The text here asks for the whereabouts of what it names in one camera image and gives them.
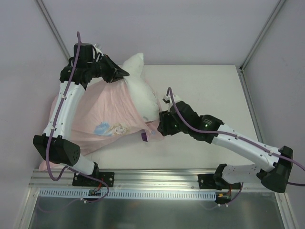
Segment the white pillow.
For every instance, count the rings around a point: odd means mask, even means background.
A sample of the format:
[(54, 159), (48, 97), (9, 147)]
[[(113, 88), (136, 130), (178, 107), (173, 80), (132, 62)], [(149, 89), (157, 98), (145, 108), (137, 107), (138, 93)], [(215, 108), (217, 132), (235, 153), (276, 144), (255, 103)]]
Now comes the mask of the white pillow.
[(137, 53), (126, 60), (122, 69), (129, 73), (124, 80), (127, 85), (131, 100), (144, 122), (156, 121), (159, 117), (158, 99), (143, 78), (144, 54)]

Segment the purple Elsa pillowcase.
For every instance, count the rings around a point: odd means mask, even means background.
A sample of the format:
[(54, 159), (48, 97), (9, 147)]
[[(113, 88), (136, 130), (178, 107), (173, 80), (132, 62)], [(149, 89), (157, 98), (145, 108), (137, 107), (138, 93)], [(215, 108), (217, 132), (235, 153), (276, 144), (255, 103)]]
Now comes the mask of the purple Elsa pillowcase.
[(142, 141), (148, 142), (148, 135), (147, 135), (147, 131), (146, 130), (143, 130), (141, 132), (141, 138), (142, 138)]

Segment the pink Journey pillow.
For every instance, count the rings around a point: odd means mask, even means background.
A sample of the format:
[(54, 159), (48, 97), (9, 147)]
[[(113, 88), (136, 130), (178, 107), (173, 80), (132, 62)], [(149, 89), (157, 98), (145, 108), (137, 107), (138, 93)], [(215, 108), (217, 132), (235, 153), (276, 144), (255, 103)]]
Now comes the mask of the pink Journey pillow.
[(87, 88), (78, 104), (70, 141), (85, 156), (138, 131), (145, 132), (148, 142), (163, 140), (158, 125), (158, 120), (150, 123), (140, 116), (124, 80), (99, 81)]

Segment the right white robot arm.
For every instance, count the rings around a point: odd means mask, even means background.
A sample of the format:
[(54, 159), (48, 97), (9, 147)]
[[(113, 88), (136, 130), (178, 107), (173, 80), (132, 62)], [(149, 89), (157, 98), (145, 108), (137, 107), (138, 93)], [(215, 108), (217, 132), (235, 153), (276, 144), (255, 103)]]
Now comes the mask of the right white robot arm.
[(242, 183), (261, 183), (265, 188), (284, 193), (292, 170), (293, 150), (287, 146), (272, 147), (251, 140), (211, 115), (198, 115), (176, 95), (167, 94), (163, 101), (168, 110), (159, 113), (158, 131), (163, 136), (184, 133), (197, 141), (226, 148), (250, 160), (252, 164), (220, 164), (209, 179), (200, 182), (222, 190)]

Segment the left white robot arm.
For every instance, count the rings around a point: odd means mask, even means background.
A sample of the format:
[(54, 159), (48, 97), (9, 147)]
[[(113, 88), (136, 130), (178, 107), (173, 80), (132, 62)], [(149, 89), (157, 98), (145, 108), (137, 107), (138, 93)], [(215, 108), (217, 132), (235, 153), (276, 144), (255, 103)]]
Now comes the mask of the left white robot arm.
[(80, 146), (70, 140), (76, 110), (88, 83), (102, 78), (114, 83), (129, 73), (113, 62), (90, 43), (78, 42), (74, 55), (60, 74), (60, 90), (49, 123), (42, 135), (35, 135), (33, 144), (43, 160), (50, 178), (58, 181), (51, 172), (51, 164), (60, 164), (83, 176), (88, 186), (101, 182), (97, 163), (81, 155)]

